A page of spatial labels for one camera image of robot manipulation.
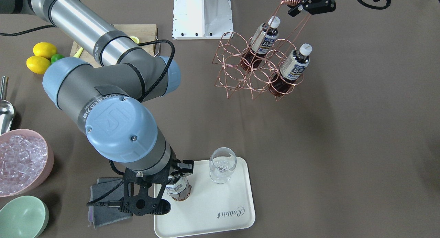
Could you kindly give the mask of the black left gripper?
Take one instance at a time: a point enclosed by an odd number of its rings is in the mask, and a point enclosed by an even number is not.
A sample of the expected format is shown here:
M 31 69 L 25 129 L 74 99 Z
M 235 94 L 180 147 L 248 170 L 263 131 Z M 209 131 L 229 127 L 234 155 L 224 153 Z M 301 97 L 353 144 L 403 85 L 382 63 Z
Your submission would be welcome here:
M 303 11 L 309 14 L 322 14 L 332 12 L 336 9 L 336 0 L 302 0 L 298 6 L 290 6 L 288 14 L 295 17 Z

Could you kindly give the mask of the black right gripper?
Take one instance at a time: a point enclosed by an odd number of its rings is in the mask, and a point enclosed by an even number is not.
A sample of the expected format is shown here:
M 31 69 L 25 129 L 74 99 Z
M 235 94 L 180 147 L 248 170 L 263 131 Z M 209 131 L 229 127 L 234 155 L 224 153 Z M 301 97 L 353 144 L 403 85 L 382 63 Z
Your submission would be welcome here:
M 146 214 L 165 215 L 170 212 L 171 204 L 163 200 L 168 176 L 173 172 L 176 166 L 176 159 L 170 159 L 166 166 L 154 175 L 137 177 L 136 173 L 126 168 L 123 176 L 124 196 L 120 200 L 119 211 L 123 213 L 132 213 L 137 216 Z M 178 175 L 189 176 L 194 172 L 194 161 L 183 160 L 177 163 Z M 157 197 L 149 196 L 149 188 L 157 184 L 159 193 Z

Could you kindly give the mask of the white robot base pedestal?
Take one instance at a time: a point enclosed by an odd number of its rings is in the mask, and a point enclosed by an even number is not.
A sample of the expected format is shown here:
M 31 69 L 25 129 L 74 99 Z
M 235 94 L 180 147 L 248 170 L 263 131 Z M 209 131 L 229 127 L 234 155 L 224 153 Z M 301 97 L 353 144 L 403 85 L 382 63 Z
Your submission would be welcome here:
M 231 0 L 174 0 L 172 39 L 230 39 Z

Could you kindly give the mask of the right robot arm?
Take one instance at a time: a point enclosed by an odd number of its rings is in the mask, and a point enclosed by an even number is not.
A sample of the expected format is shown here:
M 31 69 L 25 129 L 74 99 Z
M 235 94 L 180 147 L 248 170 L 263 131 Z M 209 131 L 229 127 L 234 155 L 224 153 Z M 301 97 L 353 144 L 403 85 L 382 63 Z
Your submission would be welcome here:
M 80 0 L 1 0 L 2 14 L 31 14 L 59 28 L 84 48 L 100 67 L 66 57 L 43 76 L 43 88 L 92 146 L 111 163 L 125 166 L 123 197 L 99 197 L 88 206 L 117 207 L 137 216 L 164 215 L 171 204 L 162 198 L 172 178 L 193 172 L 193 161 L 180 161 L 143 102 L 178 88 L 181 73 L 169 40 L 168 57 L 152 56 Z

